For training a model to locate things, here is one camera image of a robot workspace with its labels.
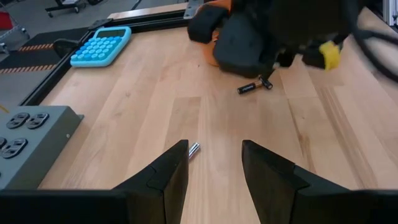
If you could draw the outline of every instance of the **orange striped tape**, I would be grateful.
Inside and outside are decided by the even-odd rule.
[[[32,45],[21,47],[18,51],[30,51],[30,50],[47,50],[52,49],[53,44],[39,44],[39,45]]]
[[[0,74],[15,73],[15,72],[44,71],[44,70],[51,70],[54,67],[55,65],[41,65],[41,66],[30,66],[30,67],[4,68],[0,69]]]

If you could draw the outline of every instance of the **red object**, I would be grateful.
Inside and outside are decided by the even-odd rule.
[[[0,12],[0,29],[9,30],[12,27],[10,14],[8,12]]]

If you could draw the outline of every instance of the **black metal rail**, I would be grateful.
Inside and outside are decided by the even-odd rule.
[[[183,15],[184,10],[178,10],[133,18],[115,19],[105,24],[105,27],[129,26],[133,33],[185,27],[188,26],[189,20],[183,19]],[[94,30],[87,31],[80,39],[80,42],[85,43],[94,33]],[[71,52],[64,56],[56,67],[19,103],[19,106],[39,105],[68,72],[71,67],[69,59],[73,54],[74,52]]]

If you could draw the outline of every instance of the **yellow part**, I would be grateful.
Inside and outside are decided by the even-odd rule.
[[[2,105],[0,105],[0,109],[2,109],[4,112],[6,113],[10,113],[10,111],[8,111],[5,107],[3,107]]]
[[[337,68],[340,63],[340,48],[333,41],[328,41],[319,47],[319,52],[325,59],[325,70]]]

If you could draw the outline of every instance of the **black cable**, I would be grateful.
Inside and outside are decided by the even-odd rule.
[[[373,66],[380,71],[381,74],[398,83],[397,74],[381,63],[365,43],[366,39],[377,38],[398,46],[398,39],[391,35],[382,34],[373,30],[359,29],[357,25],[359,10],[356,0],[341,0],[340,2],[343,8],[343,14],[345,15],[349,25],[349,29],[353,33],[354,39],[359,48],[362,50],[363,54],[369,59]]]

